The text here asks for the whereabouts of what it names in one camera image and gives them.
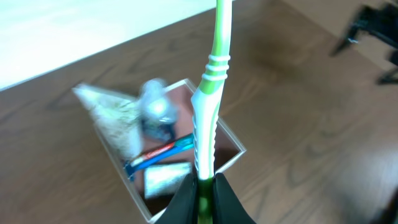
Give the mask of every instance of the wood grain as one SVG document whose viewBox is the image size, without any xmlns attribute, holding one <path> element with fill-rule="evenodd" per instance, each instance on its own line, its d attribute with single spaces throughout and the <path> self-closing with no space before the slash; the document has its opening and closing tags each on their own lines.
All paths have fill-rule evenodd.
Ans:
<svg viewBox="0 0 398 224">
<path fill-rule="evenodd" d="M 0 223 L 144 223 L 70 88 L 200 81 L 214 11 L 0 93 Z M 234 3 L 220 115 L 248 151 L 226 171 L 258 223 L 367 223 L 398 184 L 397 88 L 280 1 Z"/>
</svg>

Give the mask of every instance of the white surface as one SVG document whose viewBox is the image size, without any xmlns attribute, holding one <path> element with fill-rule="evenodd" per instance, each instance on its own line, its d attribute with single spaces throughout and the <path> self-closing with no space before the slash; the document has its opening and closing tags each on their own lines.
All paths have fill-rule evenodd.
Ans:
<svg viewBox="0 0 398 224">
<path fill-rule="evenodd" d="M 0 90 L 215 4 L 215 0 L 2 0 Z"/>
</svg>

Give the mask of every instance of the wooden floor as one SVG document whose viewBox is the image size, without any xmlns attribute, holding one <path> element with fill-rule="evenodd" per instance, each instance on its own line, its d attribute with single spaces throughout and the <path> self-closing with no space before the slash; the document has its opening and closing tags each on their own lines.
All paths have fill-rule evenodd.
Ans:
<svg viewBox="0 0 398 224">
<path fill-rule="evenodd" d="M 0 223 L 145 223 L 70 88 L 198 84 L 213 24 L 209 11 L 0 92 Z M 226 177 L 257 223 L 370 223 L 398 186 L 398 87 L 354 50 L 330 58 L 335 43 L 280 1 L 234 3 L 220 115 L 248 151 Z"/>
</svg>

